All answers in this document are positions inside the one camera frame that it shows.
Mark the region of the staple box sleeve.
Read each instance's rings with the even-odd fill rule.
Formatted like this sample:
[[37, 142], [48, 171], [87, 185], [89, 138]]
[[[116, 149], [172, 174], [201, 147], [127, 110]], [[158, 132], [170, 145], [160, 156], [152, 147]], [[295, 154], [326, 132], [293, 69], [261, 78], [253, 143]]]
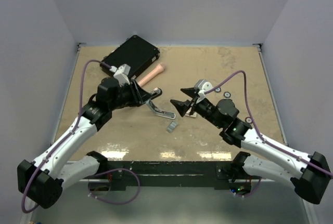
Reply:
[[196, 118], [197, 113], [193, 113], [193, 114], [186, 113], [185, 116], [187, 116], [187, 117], [192, 117], [192, 118]]

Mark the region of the blue white stapler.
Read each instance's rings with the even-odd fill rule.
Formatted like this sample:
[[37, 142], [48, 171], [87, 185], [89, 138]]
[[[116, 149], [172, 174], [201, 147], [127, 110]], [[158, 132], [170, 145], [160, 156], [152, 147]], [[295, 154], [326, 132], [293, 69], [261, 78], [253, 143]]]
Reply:
[[159, 109], [157, 106], [154, 105], [152, 100], [147, 100], [145, 102], [145, 104], [156, 116], [171, 119], [171, 120], [176, 119], [175, 113]]

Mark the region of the staple tray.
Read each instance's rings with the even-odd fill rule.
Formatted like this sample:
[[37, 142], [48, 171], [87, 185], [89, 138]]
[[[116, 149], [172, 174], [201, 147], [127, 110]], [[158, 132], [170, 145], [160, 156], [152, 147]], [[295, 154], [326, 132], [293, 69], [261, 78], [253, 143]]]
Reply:
[[175, 128], [178, 126], [178, 123], [176, 121], [172, 121], [169, 126], [166, 128], [167, 132], [171, 133], [175, 130]]

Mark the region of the black stapler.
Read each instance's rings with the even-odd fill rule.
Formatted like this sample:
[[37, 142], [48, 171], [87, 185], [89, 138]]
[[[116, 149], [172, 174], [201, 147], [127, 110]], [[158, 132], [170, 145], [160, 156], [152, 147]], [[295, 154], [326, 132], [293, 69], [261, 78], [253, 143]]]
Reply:
[[154, 100], [162, 95], [163, 91], [161, 88], [156, 87], [152, 91], [150, 91], [148, 94], [148, 100]]

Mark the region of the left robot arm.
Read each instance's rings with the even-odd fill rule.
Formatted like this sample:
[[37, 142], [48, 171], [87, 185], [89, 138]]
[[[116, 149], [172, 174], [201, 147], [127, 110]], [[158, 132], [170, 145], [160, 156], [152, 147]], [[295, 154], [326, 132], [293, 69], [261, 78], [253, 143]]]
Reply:
[[45, 152], [29, 162], [23, 160], [17, 167], [18, 190], [23, 194], [21, 209], [28, 197], [44, 209], [53, 206], [66, 186], [93, 175], [103, 178], [108, 172], [107, 158], [93, 151], [73, 165], [73, 172], [63, 167], [78, 148], [95, 135], [111, 118], [114, 110], [140, 107], [148, 100], [162, 95], [160, 88], [147, 92], [136, 80], [120, 85], [115, 78], [105, 78], [88, 103], [80, 108], [78, 117], [68, 130]]

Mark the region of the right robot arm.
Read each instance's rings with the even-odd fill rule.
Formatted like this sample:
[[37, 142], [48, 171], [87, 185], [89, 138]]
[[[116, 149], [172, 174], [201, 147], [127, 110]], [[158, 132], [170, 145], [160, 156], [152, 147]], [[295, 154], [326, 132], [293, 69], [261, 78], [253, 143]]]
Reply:
[[286, 146], [254, 129], [238, 117], [239, 110], [231, 99], [211, 103], [198, 95], [194, 88], [183, 88], [191, 100], [170, 102], [180, 116], [196, 112], [221, 130], [221, 138], [231, 146], [256, 153], [245, 153], [232, 165], [232, 173], [243, 179], [247, 175], [270, 179], [294, 188], [295, 193], [312, 204], [319, 204], [332, 180], [325, 156], [319, 152], [308, 154]]

